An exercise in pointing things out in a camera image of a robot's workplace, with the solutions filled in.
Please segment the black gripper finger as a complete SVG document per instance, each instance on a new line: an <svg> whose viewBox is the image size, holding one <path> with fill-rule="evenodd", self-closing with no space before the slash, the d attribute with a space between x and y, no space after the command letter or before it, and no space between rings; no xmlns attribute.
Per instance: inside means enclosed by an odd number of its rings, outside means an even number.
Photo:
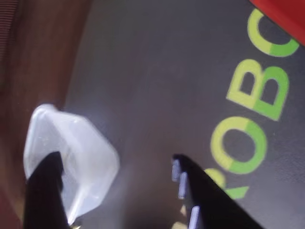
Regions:
<svg viewBox="0 0 305 229"><path fill-rule="evenodd" d="M179 184L189 229L262 228L188 156L173 155L172 181Z"/></svg>
<svg viewBox="0 0 305 229"><path fill-rule="evenodd" d="M61 192L63 164L60 152L48 154L27 181L24 229L68 229Z"/></svg>

